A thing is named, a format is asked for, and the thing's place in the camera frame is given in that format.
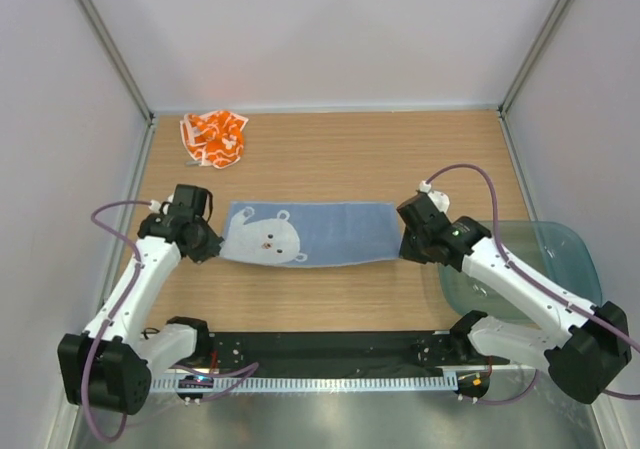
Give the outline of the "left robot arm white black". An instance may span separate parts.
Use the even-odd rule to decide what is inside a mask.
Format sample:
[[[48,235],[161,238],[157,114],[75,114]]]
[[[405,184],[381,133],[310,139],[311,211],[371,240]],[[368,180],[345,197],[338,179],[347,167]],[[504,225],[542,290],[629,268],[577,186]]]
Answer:
[[[148,314],[170,274],[183,259],[197,264],[219,255],[223,239],[209,225],[213,194],[179,184],[165,201],[152,201],[132,256],[96,316],[79,334],[66,334],[57,348],[69,403],[125,415],[138,413],[151,383],[173,365],[204,367],[212,355],[206,321],[169,319],[144,339]]]

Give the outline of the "blue bear towel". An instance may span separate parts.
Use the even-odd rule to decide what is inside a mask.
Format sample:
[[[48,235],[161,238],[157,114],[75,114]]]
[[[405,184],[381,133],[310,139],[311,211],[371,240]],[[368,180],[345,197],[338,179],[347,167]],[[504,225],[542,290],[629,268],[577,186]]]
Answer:
[[[289,268],[395,260],[401,228],[385,202],[234,201],[220,257]]]

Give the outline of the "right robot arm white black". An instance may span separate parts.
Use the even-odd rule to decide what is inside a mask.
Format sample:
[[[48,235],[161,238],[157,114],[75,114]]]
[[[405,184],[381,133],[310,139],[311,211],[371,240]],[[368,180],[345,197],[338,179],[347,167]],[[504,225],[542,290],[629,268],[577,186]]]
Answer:
[[[448,266],[489,286],[523,312],[532,326],[511,324],[482,311],[468,312],[450,341],[453,358],[472,365],[494,356],[548,375],[573,400],[591,404],[630,363],[627,315],[612,302],[601,306],[554,283],[523,263],[480,222],[455,221],[418,192],[397,212],[405,229],[400,256]]]

